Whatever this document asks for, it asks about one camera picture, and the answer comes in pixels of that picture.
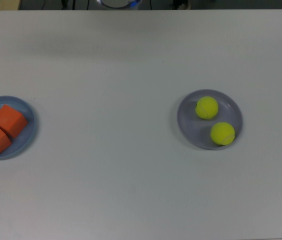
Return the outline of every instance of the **plate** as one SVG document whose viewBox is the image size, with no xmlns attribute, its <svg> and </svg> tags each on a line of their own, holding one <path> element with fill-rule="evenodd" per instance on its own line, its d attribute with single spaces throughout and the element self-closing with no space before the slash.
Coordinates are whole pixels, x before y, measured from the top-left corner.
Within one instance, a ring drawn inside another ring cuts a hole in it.
<svg viewBox="0 0 282 240">
<path fill-rule="evenodd" d="M 18 155 L 32 141 L 36 130 L 35 115 L 29 104 L 14 96 L 0 96 L 0 108 L 4 104 L 22 113 L 27 120 L 27 125 L 16 138 L 10 138 L 12 144 L 0 153 L 0 160 Z"/>
<path fill-rule="evenodd" d="M 201 119 L 195 113 L 197 101 L 205 96 L 215 98 L 219 104 L 219 111 L 211 120 Z M 239 106 L 229 96 L 211 89 L 202 89 L 187 95 L 178 108 L 177 122 L 188 141 L 208 150 L 220 150 L 231 146 L 243 128 L 243 116 Z M 235 129 L 235 139 L 229 145 L 219 146 L 210 137 L 212 126 L 219 122 L 228 122 Z"/>
</svg>

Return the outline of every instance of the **dark floor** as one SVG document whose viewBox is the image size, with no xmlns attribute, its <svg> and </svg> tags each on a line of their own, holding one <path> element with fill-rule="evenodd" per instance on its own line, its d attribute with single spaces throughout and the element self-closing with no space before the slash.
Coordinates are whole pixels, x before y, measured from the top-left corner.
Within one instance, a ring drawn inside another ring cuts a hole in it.
<svg viewBox="0 0 282 240">
<path fill-rule="evenodd" d="M 88 0 L 76 0 L 75 10 L 85 10 Z M 89 10 L 100 10 L 96 0 L 89 0 Z M 150 0 L 142 0 L 139 9 L 149 10 Z M 151 0 L 153 10 L 171 9 L 173 0 Z M 282 9 L 282 0 L 190 0 L 194 10 L 206 9 Z M 65 10 L 72 9 L 73 0 L 68 0 Z M 61 0 L 22 0 L 21 10 L 61 10 Z"/>
</svg>

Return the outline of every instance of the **yellow tennis ball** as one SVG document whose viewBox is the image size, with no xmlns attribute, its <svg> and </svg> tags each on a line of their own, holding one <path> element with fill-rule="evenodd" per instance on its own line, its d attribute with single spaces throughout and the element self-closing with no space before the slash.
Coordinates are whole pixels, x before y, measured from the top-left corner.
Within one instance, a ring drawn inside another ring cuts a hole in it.
<svg viewBox="0 0 282 240">
<path fill-rule="evenodd" d="M 219 122 L 211 129 L 211 139 L 218 145 L 230 144 L 235 138 L 235 130 L 227 122 Z"/>
<path fill-rule="evenodd" d="M 217 101 L 211 96 L 200 98 L 196 104 L 195 112 L 202 119 L 212 119 L 219 111 Z"/>
</svg>

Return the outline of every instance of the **blue light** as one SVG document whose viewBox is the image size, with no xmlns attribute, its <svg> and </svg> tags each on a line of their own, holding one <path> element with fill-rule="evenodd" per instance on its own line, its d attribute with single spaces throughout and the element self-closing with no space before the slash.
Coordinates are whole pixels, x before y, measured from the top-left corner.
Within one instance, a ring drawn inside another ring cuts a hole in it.
<svg viewBox="0 0 282 240">
<path fill-rule="evenodd" d="M 136 1 L 132 2 L 130 6 L 131 6 L 131 8 L 132 8 L 132 7 L 134 7 L 135 5 L 137 5 L 137 2 L 136 2 Z"/>
</svg>

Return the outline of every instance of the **table surface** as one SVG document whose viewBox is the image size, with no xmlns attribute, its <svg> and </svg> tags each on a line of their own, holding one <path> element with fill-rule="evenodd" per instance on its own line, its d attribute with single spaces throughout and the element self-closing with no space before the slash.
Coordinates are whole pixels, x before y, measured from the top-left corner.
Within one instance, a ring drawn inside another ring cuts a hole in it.
<svg viewBox="0 0 282 240">
<path fill-rule="evenodd" d="M 244 129 L 199 149 L 184 96 Z M 0 161 L 0 240 L 282 238 L 282 10 L 0 12 L 0 96 L 39 128 Z"/>
</svg>

